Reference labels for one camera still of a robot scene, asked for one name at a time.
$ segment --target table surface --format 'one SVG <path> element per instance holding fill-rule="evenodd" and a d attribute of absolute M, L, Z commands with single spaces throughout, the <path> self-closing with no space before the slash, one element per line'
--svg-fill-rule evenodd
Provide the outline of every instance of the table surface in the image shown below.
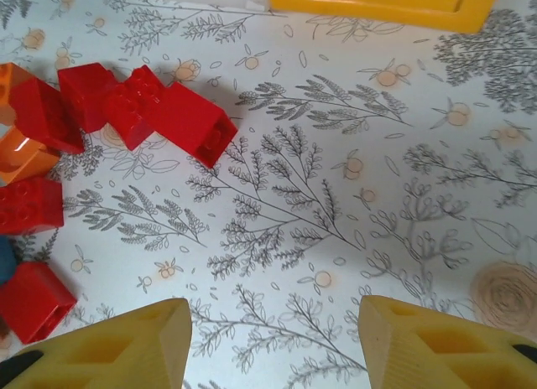
<path fill-rule="evenodd" d="M 184 388 L 211 389 L 369 387 L 357 311 L 371 293 L 536 338 L 537 0 L 498 0 L 479 35 L 1 1 L 3 62 L 56 86 L 68 66 L 148 65 L 239 127 L 213 170 L 156 134 L 129 152 L 110 127 L 62 157 L 65 226 L 17 237 L 79 299 L 54 335 L 188 298 Z"/>

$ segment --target toy building block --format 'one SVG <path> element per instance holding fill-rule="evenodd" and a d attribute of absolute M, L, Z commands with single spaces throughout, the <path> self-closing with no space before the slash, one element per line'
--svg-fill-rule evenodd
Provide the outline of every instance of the toy building block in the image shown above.
<path fill-rule="evenodd" d="M 476 33 L 495 0 L 270 0 L 272 9 L 373 18 Z M 378 34 L 387 33 L 382 28 Z"/>
<path fill-rule="evenodd" d="M 46 263 L 23 262 L 0 286 L 0 316 L 27 345 L 49 337 L 76 299 Z"/>
<path fill-rule="evenodd" d="M 117 84 L 113 73 L 93 63 L 59 70 L 58 79 L 65 108 L 78 126 L 88 133 L 104 127 L 102 102 Z"/>
<path fill-rule="evenodd" d="M 135 69 L 108 94 L 104 113 L 129 150 L 134 150 L 154 132 L 148 117 L 159 103 L 163 90 L 159 78 L 145 65 Z"/>
<path fill-rule="evenodd" d="M 10 127 L 0 138 L 0 179 L 6 184 L 47 174 L 60 154 Z"/>
<path fill-rule="evenodd" d="M 25 137 L 62 152 L 84 153 L 80 130 L 54 87 L 33 77 L 12 89 L 9 103 L 17 113 L 15 126 Z"/>
<path fill-rule="evenodd" d="M 20 235 L 63 225 L 59 182 L 33 177 L 0 187 L 0 234 Z"/>
<path fill-rule="evenodd" d="M 358 333 L 372 389 L 537 387 L 537 344 L 500 329 L 365 296 Z"/>
<path fill-rule="evenodd" d="M 6 236 L 0 236 L 0 285 L 13 277 L 16 268 L 17 262 L 11 244 Z"/>
<path fill-rule="evenodd" d="M 168 299 L 23 349 L 5 388 L 181 389 L 191 336 L 188 301 Z"/>
<path fill-rule="evenodd" d="M 149 122 L 156 132 L 209 168 L 237 133 L 224 110 L 180 83 L 164 91 Z"/>
<path fill-rule="evenodd" d="M 14 63 L 0 64 L 0 123 L 10 127 L 15 122 L 15 110 L 9 105 L 9 92 L 15 86 L 34 77 Z"/>

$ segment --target blue object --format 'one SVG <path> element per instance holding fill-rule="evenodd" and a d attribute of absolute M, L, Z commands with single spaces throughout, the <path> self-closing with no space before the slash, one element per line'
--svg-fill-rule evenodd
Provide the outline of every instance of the blue object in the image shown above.
<path fill-rule="evenodd" d="M 6 236 L 0 236 L 0 284 L 4 284 L 14 274 L 17 262 Z"/>

